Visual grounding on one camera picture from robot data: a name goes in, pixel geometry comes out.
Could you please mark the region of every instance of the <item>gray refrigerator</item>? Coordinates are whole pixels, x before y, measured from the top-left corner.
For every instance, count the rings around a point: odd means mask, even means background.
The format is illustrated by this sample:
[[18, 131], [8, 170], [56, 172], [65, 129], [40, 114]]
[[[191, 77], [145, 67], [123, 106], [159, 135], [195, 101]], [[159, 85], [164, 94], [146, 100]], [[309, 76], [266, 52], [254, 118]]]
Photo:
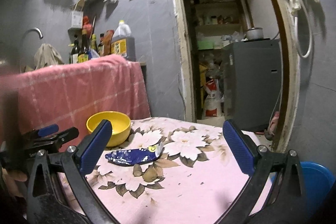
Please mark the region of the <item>gray refrigerator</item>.
[[264, 131], [280, 105], [279, 40], [233, 42], [222, 48], [222, 59], [226, 119], [241, 130]]

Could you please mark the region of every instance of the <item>blue clamp pad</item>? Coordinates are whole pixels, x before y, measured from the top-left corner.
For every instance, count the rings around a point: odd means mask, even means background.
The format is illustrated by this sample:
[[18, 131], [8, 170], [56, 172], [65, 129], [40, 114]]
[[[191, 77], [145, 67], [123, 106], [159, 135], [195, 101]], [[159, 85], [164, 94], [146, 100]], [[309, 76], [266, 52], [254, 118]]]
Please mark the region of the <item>blue clamp pad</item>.
[[257, 146], [251, 142], [251, 138], [243, 134], [231, 120], [227, 120], [223, 125], [223, 135], [228, 143], [240, 170], [249, 176], [254, 173], [254, 166], [258, 159]]
[[92, 173], [111, 136], [111, 122], [102, 120], [93, 133], [82, 140], [77, 152], [82, 176]]
[[48, 127], [44, 127], [38, 130], [37, 135], [39, 135], [41, 138], [49, 136], [51, 134], [54, 134], [58, 132], [59, 128], [58, 125], [52, 124]]

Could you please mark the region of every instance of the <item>metal screw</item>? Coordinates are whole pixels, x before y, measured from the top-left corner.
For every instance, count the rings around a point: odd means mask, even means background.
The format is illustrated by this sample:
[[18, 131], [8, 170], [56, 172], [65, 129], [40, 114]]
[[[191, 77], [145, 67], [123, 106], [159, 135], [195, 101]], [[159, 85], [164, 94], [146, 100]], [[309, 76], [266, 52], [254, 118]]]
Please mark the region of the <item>metal screw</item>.
[[74, 145], [70, 145], [67, 149], [67, 151], [70, 152], [70, 153], [74, 152], [75, 150], [76, 150], [76, 146], [74, 146]]
[[43, 150], [43, 149], [39, 150], [39, 151], [37, 152], [37, 155], [38, 155], [38, 156], [43, 156], [43, 155], [44, 155], [44, 150]]
[[296, 157], [297, 153], [295, 150], [289, 150], [289, 154], [292, 156], [292, 157]]
[[265, 153], [265, 152], [267, 152], [267, 147], [264, 146], [264, 145], [259, 145], [258, 150], [259, 150], [259, 152]]

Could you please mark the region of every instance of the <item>pink towel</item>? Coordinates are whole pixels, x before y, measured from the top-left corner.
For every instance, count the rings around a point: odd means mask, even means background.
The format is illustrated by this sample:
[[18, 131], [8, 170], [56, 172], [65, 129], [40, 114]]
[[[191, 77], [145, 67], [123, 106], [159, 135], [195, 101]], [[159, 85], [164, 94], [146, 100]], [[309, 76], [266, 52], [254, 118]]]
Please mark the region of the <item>pink towel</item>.
[[59, 130], [76, 127], [77, 145], [88, 133], [87, 119], [114, 110], [131, 119], [150, 117], [138, 62], [109, 55], [81, 64], [50, 66], [18, 75], [19, 127], [22, 133], [53, 123]]

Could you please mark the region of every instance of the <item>faucet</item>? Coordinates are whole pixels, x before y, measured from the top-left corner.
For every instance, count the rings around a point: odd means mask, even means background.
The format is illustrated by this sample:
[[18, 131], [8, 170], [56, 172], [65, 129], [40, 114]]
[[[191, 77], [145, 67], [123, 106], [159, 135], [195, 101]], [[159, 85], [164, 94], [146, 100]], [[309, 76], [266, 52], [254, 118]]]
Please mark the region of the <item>faucet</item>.
[[30, 33], [30, 32], [33, 32], [33, 31], [35, 31], [35, 32], [37, 32], [37, 33], [39, 34], [39, 38], [40, 38], [40, 39], [43, 38], [43, 34], [42, 34], [41, 30], [40, 30], [39, 28], [36, 28], [36, 27], [29, 29], [28, 31], [26, 31], [26, 32], [23, 34], [23, 36], [22, 36], [22, 38], [21, 38], [21, 41], [20, 41], [20, 46], [19, 46], [19, 66], [20, 66], [20, 72], [21, 72], [20, 49], [21, 49], [21, 46], [22, 46], [22, 42], [23, 42], [24, 38], [26, 37], [26, 35], [27, 35], [28, 33]]
[[23, 36], [22, 36], [22, 40], [23, 40], [23, 38], [24, 38], [29, 32], [33, 32], [33, 31], [38, 32], [40, 39], [43, 38], [43, 34], [42, 34], [41, 30], [40, 30], [39, 28], [34, 27], [34, 28], [29, 29], [28, 31], [26, 31], [26, 32], [23, 34]]

